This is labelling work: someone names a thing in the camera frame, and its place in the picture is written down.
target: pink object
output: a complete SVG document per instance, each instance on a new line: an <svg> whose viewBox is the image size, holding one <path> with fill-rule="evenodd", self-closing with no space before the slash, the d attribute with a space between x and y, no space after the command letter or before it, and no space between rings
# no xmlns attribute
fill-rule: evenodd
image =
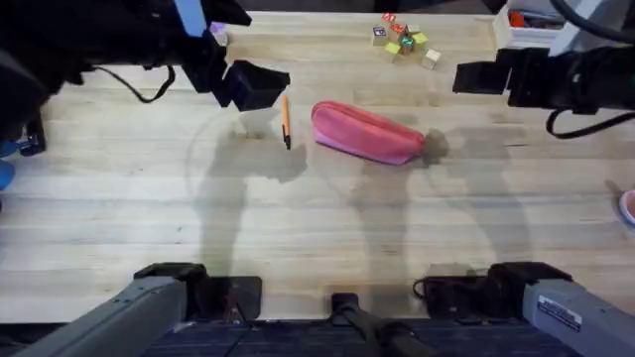
<svg viewBox="0 0 635 357"><path fill-rule="evenodd" d="M405 164L424 145L422 133L351 105L320 102L311 119L316 142L383 164Z"/></svg>

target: blue object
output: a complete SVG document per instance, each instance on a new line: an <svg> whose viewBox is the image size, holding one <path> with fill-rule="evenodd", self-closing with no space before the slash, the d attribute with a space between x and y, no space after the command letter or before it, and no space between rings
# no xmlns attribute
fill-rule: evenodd
<svg viewBox="0 0 635 357"><path fill-rule="evenodd" d="M9 186L13 176L16 174L16 169L13 165L0 161L0 190L4 190Z"/></svg>
<svg viewBox="0 0 635 357"><path fill-rule="evenodd" d="M15 154L18 149L20 149L18 143L4 143L4 145L0 146L0 158L6 158Z"/></svg>
<svg viewBox="0 0 635 357"><path fill-rule="evenodd" d="M202 37L207 30L207 23L200 0L175 0L175 5L186 33L192 37Z"/></svg>

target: label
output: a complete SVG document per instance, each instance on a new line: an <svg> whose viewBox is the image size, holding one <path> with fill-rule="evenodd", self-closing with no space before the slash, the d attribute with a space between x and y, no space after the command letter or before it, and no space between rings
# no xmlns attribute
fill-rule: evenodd
<svg viewBox="0 0 635 357"><path fill-rule="evenodd" d="M550 298L538 296L538 310L555 318L568 328L579 332L582 327L582 316L560 305Z"/></svg>
<svg viewBox="0 0 635 357"><path fill-rule="evenodd" d="M384 28L373 28L375 36L386 36L386 30Z"/></svg>

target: wooden table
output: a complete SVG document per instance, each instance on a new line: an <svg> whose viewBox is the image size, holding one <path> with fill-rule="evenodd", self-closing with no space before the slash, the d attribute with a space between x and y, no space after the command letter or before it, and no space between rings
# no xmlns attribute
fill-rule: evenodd
<svg viewBox="0 0 635 357"><path fill-rule="evenodd" d="M558 141L546 111L452 94L457 63L494 56L491 17L400 15L443 54L434 71L379 59L377 15L253 17L231 29L229 56L291 73L293 150L279 105L221 109L184 75L152 105L102 74L67 86L45 110L50 149L15 158L2 195L0 321L71 320L164 261L262 277L265 318L325 316L337 291L419 314L414 279L516 260L553 264L635 312L635 238L613 211L635 178L632 125ZM165 78L116 69L147 94ZM388 167L319 146L322 100L443 133L449 151ZM563 129L599 120L566 118Z"/></svg>

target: gray robot arm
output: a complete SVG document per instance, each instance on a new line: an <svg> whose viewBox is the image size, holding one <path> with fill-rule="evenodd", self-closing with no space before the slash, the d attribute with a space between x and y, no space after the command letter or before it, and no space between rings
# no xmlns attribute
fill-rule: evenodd
<svg viewBox="0 0 635 357"><path fill-rule="evenodd" d="M123 292L17 357L139 356L186 318L188 290L171 277L133 281Z"/></svg>

